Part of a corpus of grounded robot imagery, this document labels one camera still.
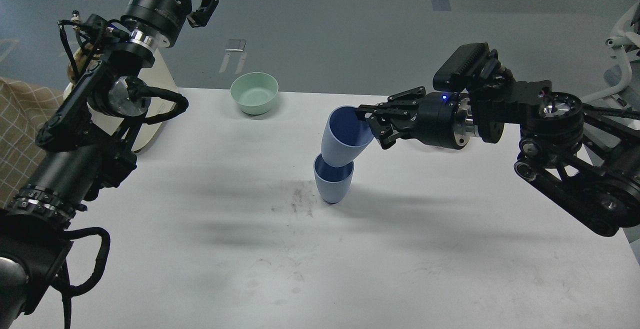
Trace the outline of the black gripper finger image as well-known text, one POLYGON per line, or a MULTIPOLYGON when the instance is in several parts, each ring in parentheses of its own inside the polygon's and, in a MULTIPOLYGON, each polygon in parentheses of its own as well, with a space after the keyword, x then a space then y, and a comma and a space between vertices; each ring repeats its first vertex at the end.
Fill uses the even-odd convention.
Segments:
POLYGON ((368 118, 367 124, 384 150, 390 149, 398 140, 412 139, 417 127, 415 121, 397 118, 368 118))
POLYGON ((381 119, 381 120, 409 120, 418 112, 419 105, 426 96, 426 88, 419 86, 387 97, 386 102, 379 102, 375 105, 360 105, 355 108, 355 115, 358 120, 381 119))

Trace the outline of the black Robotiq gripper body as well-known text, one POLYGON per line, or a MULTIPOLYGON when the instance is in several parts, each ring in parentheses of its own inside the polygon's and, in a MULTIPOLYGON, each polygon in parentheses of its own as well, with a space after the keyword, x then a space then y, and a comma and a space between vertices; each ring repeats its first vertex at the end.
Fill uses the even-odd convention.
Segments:
POLYGON ((164 37, 162 46, 171 48, 190 12, 191 0, 130 0, 121 16, 121 22, 133 29, 144 24, 164 37))

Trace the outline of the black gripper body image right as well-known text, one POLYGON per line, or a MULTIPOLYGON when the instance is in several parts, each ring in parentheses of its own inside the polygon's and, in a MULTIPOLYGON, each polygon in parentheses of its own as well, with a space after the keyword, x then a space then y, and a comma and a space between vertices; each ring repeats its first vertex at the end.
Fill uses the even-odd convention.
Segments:
POLYGON ((459 151, 470 135, 462 126, 470 110, 466 94, 430 92, 416 99, 417 111, 410 119, 409 138, 427 146, 459 151))

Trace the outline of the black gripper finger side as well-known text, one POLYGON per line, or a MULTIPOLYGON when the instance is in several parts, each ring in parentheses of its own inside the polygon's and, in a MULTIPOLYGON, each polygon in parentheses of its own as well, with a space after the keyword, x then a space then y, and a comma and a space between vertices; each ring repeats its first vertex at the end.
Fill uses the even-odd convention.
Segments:
POLYGON ((205 27, 209 23, 219 3, 219 0, 201 0, 199 7, 186 16, 190 26, 192 28, 205 27))

